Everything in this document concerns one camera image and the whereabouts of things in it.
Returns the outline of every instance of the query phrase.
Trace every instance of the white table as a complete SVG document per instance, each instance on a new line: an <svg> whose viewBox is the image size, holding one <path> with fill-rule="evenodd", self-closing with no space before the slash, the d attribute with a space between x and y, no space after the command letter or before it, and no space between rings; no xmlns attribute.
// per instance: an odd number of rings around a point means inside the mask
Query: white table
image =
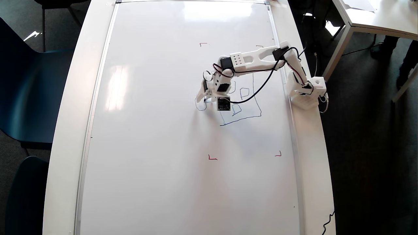
<svg viewBox="0 0 418 235"><path fill-rule="evenodd" d="M326 69L324 78L330 78L353 32L383 34L417 40L417 2L410 0L369 0L377 10L349 8L343 0L332 0L340 13L345 29Z"/></svg>
<svg viewBox="0 0 418 235"><path fill-rule="evenodd" d="M84 20L70 66L54 142L46 186L43 234L72 235L79 190L80 166L86 142L86 128L103 53L113 0L92 0ZM293 16L286 0L271 2L280 41L289 41L302 50ZM302 56L305 70L308 68ZM334 210L331 178L324 134L318 109L309 111L292 107L298 159L298 195L301 202L301 234L321 234L322 225ZM335 220L327 225L326 234L335 234Z"/></svg>

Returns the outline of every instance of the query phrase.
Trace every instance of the red l-shaped mark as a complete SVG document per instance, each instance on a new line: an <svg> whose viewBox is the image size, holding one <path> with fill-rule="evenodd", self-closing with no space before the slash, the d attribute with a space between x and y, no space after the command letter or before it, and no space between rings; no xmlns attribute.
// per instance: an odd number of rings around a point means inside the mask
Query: red l-shaped mark
<svg viewBox="0 0 418 235"><path fill-rule="evenodd" d="M209 156L209 160L218 160L218 159L216 159L216 158L210 158L210 155L208 154L208 156Z"/></svg>

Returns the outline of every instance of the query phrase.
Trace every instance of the chair backrest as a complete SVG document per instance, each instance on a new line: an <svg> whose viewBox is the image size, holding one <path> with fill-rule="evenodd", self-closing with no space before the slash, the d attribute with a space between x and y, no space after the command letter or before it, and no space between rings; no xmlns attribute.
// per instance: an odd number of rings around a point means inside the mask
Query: chair backrest
<svg viewBox="0 0 418 235"><path fill-rule="evenodd" d="M39 54L32 50L0 18L0 129L13 125L12 113L19 94L25 89L25 75Z"/></svg>
<svg viewBox="0 0 418 235"><path fill-rule="evenodd" d="M82 3L88 0L35 0L42 5L42 9L69 8L73 3Z"/></svg>
<svg viewBox="0 0 418 235"><path fill-rule="evenodd" d="M6 206L6 235L42 235L47 175L48 163L35 156L20 164Z"/></svg>

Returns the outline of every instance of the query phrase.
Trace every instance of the robotic arm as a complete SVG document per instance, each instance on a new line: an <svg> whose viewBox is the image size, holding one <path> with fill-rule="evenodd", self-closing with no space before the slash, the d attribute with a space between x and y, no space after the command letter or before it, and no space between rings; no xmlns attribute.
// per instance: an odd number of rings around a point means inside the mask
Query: robotic arm
<svg viewBox="0 0 418 235"><path fill-rule="evenodd" d="M275 61L266 61L265 57L273 55ZM231 79L244 74L278 70L287 63L291 71L288 74L286 83L286 92L291 98L293 104L303 108L310 109L318 106L318 97L325 97L325 81L323 77L313 77L307 79L298 55L294 48L289 47L286 41L280 44L280 47L270 46L260 48L256 51L237 52L229 56L221 56L216 64L213 64L214 73L205 70L203 72L203 81L196 101L217 101L218 110L229 111L231 103L243 103L253 98L264 86L262 85L250 98L240 102L230 100L228 92L231 88Z"/></svg>

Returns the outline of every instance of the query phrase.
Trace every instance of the dark blue chair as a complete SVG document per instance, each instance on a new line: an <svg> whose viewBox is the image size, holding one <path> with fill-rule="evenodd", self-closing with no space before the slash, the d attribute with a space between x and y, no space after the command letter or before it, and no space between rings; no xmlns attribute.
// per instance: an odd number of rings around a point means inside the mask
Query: dark blue chair
<svg viewBox="0 0 418 235"><path fill-rule="evenodd" d="M5 214L6 235L42 235L48 163L27 157L16 172Z"/></svg>
<svg viewBox="0 0 418 235"><path fill-rule="evenodd" d="M74 51L36 52L1 18L0 32L0 129L49 150Z"/></svg>

